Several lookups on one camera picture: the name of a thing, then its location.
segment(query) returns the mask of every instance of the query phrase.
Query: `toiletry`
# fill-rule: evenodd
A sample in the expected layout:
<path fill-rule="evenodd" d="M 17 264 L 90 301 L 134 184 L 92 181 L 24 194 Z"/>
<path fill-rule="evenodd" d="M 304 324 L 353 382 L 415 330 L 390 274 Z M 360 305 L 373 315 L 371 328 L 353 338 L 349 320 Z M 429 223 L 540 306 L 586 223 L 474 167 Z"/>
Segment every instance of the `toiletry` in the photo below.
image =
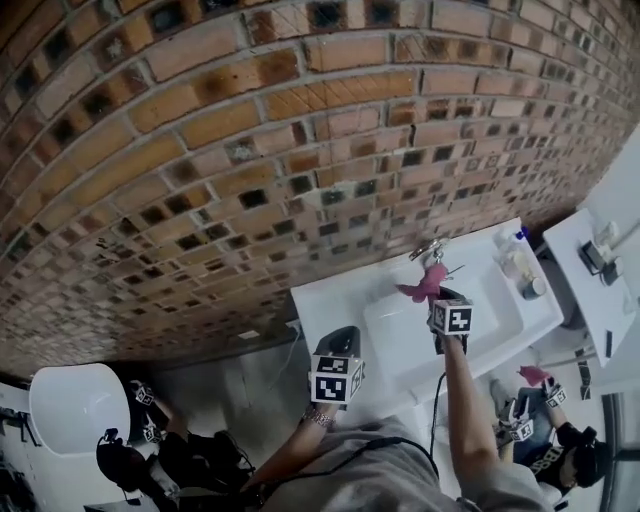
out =
<path fill-rule="evenodd" d="M 521 245 L 528 233 L 527 228 L 523 226 L 521 231 L 507 237 L 498 248 L 500 267 L 504 274 L 511 279 L 520 280 L 531 274 L 529 260 Z"/>
<path fill-rule="evenodd" d="M 611 286 L 622 275 L 623 265 L 622 258 L 607 263 L 602 269 L 602 280 L 607 286 Z"/>
<path fill-rule="evenodd" d="M 591 275 L 596 275 L 602 272 L 606 265 L 605 259 L 600 254 L 598 247 L 593 242 L 587 242 L 578 251 L 578 256 L 585 264 Z"/>
<path fill-rule="evenodd" d="M 620 230 L 618 229 L 618 225 L 615 222 L 609 222 L 609 224 L 595 236 L 594 242 L 598 247 L 611 247 L 619 236 Z"/>
<path fill-rule="evenodd" d="M 541 279 L 539 277 L 534 277 L 523 288 L 522 296 L 526 300 L 533 300 L 544 295 L 546 291 L 547 291 L 547 285 L 544 282 L 544 279 Z"/>

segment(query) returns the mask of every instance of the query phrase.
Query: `brick wall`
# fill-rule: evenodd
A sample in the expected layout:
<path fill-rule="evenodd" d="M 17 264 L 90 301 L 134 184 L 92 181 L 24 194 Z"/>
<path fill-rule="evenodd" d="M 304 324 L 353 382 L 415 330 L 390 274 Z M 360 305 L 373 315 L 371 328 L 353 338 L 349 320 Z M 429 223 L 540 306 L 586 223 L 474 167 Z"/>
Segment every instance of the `brick wall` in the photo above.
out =
<path fill-rule="evenodd" d="M 21 376 L 258 347 L 291 286 L 568 211 L 638 121 L 628 0 L 35 4 L 0 34 Z"/>

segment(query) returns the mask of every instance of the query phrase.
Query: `black cable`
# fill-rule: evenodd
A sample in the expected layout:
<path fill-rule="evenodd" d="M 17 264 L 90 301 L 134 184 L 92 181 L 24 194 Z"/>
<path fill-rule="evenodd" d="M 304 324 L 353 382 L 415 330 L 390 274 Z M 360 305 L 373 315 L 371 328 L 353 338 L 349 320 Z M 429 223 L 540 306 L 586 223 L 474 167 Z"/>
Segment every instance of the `black cable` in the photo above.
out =
<path fill-rule="evenodd" d="M 447 376 L 447 372 L 444 372 L 438 380 L 438 387 L 436 388 L 436 398 L 433 401 L 433 420 L 431 421 L 431 445 L 429 446 L 429 455 L 433 458 L 433 445 L 436 441 L 436 419 L 438 417 L 438 398 L 440 397 L 440 388 L 442 387 L 442 381 Z"/>
<path fill-rule="evenodd" d="M 332 469 L 329 469 L 329 470 L 326 470 L 326 471 L 319 471 L 317 473 L 298 473 L 298 474 L 292 475 L 290 477 L 283 478 L 282 480 L 277 480 L 275 482 L 266 482 L 264 485 L 265 486 L 269 486 L 269 485 L 280 486 L 280 485 L 285 484 L 287 482 L 292 482 L 294 480 L 301 480 L 303 478 L 315 478 L 315 477 L 318 477 L 318 476 L 329 476 L 329 475 L 332 475 L 333 473 L 335 473 L 336 471 L 338 471 L 339 469 L 343 468 L 347 464 L 349 464 L 354 459 L 357 459 L 358 457 L 360 457 L 360 455 L 362 455 L 366 451 L 379 450 L 381 448 L 386 448 L 387 446 L 393 446 L 393 445 L 400 444 L 400 443 L 409 444 L 409 445 L 413 446 L 414 448 L 417 448 L 419 451 L 421 451 L 427 457 L 427 460 L 431 463 L 431 466 L 432 466 L 433 471 L 435 472 L 436 476 L 438 478 L 440 478 L 440 473 L 438 472 L 438 467 L 436 466 L 436 463 L 433 461 L 433 458 L 424 449 L 423 446 L 421 446 L 420 444 L 418 444 L 418 443 L 416 443 L 414 441 L 411 441 L 409 439 L 405 439 L 403 437 L 394 436 L 394 437 L 383 437 L 383 438 L 380 438 L 380 439 L 373 439 L 372 441 L 368 441 L 364 446 L 358 448 L 349 457 L 347 457 L 345 460 L 340 462 L 338 465 L 334 466 Z"/>

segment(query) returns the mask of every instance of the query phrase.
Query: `person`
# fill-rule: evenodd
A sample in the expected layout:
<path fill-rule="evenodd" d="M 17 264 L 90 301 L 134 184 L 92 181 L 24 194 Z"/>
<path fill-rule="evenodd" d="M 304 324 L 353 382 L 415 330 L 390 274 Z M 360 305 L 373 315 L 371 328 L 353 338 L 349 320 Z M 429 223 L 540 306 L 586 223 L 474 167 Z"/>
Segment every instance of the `person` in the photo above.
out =
<path fill-rule="evenodd" d="M 177 511 L 178 497 L 186 488 L 206 489 L 219 495 L 238 492 L 250 470 L 239 467 L 244 454 L 231 436 L 226 432 L 218 432 L 213 438 L 191 434 L 168 404 L 157 397 L 154 403 L 168 418 L 167 433 L 158 445 L 157 455 L 145 460 L 138 450 L 124 446 L 120 439 L 98 444 L 96 459 L 102 474 L 125 493 L 140 490 L 160 512 Z"/>
<path fill-rule="evenodd" d="M 458 501 L 439 488 L 429 453 L 395 418 L 328 432 L 335 405 L 308 409 L 291 437 L 243 487 L 265 512 L 551 510 L 531 473 L 498 456 L 462 343 L 443 338 Z"/>
<path fill-rule="evenodd" d="M 493 380 L 490 389 L 496 409 L 511 402 L 499 381 Z M 503 460 L 527 466 L 538 482 L 559 491 L 549 496 L 552 503 L 561 501 L 575 487 L 591 487 L 603 478 L 611 468 L 612 456 L 607 443 L 595 439 L 595 430 L 588 427 L 580 432 L 560 406 L 547 405 L 543 389 L 521 388 L 516 408 L 527 398 L 533 435 L 525 441 L 508 443 Z M 560 446 L 549 440 L 554 429 Z"/>

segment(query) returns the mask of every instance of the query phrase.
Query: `gray shirt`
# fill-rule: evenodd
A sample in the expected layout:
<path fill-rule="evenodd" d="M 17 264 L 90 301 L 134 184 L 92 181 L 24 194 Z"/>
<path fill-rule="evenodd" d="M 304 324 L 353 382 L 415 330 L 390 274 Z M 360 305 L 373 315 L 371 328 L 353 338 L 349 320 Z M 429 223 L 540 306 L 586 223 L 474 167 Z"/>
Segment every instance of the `gray shirt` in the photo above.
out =
<path fill-rule="evenodd" d="M 368 425 L 355 431 L 327 434 L 322 455 L 303 473 L 333 469 L 365 443 L 381 437 L 412 439 L 397 419 Z M 365 451 L 329 476 L 305 478 L 282 484 L 262 508 L 265 512 L 421 511 L 549 512 L 529 469 L 500 464 L 481 475 L 460 482 L 465 499 L 455 501 L 440 492 L 438 478 L 424 453 L 401 443 Z"/>

